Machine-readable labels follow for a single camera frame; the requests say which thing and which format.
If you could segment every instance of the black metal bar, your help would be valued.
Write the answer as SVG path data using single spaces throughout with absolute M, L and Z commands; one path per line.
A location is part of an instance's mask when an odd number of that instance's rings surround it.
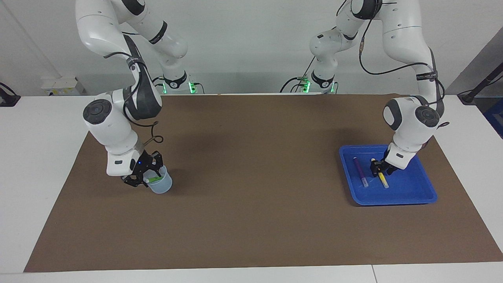
M 490 84 L 496 77 L 503 73 L 503 63 L 499 64 L 499 66 L 494 69 L 478 86 L 476 86 L 470 93 L 466 95 L 458 95 L 459 99 L 464 105 L 472 105 L 473 99 L 477 94 L 479 94 L 488 84 Z

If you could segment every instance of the white table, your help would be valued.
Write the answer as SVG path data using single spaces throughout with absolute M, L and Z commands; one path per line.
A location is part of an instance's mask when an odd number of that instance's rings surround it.
M 86 136 L 81 113 L 92 99 L 24 97 L 14 108 L 0 108 L 1 283 L 503 282 L 503 262 L 22 274 Z M 445 103 L 451 125 L 435 137 L 502 249 L 503 140 L 475 106 L 457 97 Z

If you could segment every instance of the yellow marker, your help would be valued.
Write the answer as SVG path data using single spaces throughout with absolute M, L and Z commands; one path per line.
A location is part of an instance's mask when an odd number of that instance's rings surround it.
M 386 178 L 384 178 L 384 174 L 382 174 L 382 172 L 379 172 L 378 175 L 379 175 L 379 179 L 381 179 L 381 182 L 382 182 L 384 188 L 389 189 L 389 185 L 388 185 L 388 182 L 386 181 Z

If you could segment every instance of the blue object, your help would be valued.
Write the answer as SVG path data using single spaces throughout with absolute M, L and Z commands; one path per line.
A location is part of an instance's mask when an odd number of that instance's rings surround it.
M 503 137 L 503 99 L 484 113 L 491 126 Z
M 405 170 L 385 174 L 389 189 L 385 189 L 379 177 L 373 177 L 370 160 L 381 160 L 388 145 L 343 146 L 339 150 L 348 180 L 351 196 L 359 205 L 406 205 L 427 204 L 437 201 L 437 193 L 426 175 L 421 161 L 415 156 Z M 360 174 L 353 162 L 360 161 L 369 187 L 362 184 Z

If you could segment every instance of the brown surface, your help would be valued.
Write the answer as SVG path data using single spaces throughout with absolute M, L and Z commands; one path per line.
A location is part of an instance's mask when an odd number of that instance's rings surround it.
M 338 149 L 388 143 L 390 98 L 164 97 L 148 149 L 173 188 L 106 176 L 88 135 L 25 271 L 503 261 L 434 140 L 420 159 L 437 203 L 352 201 Z

